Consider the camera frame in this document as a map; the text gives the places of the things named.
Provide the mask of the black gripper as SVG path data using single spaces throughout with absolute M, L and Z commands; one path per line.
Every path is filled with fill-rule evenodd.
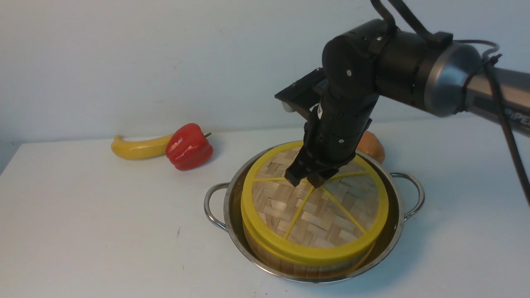
M 345 96 L 326 89 L 307 122 L 303 150 L 284 173 L 286 181 L 296 187 L 306 179 L 319 188 L 354 159 L 378 99 L 377 93 Z

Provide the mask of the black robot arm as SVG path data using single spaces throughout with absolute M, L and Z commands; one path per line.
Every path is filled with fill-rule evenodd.
M 319 187 L 352 161 L 380 96 L 437 117 L 478 115 L 504 129 L 519 181 L 529 185 L 513 132 L 529 135 L 529 74 L 496 68 L 475 40 L 434 40 L 373 19 L 330 40 L 322 67 L 276 94 L 306 119 L 301 154 L 286 170 Z

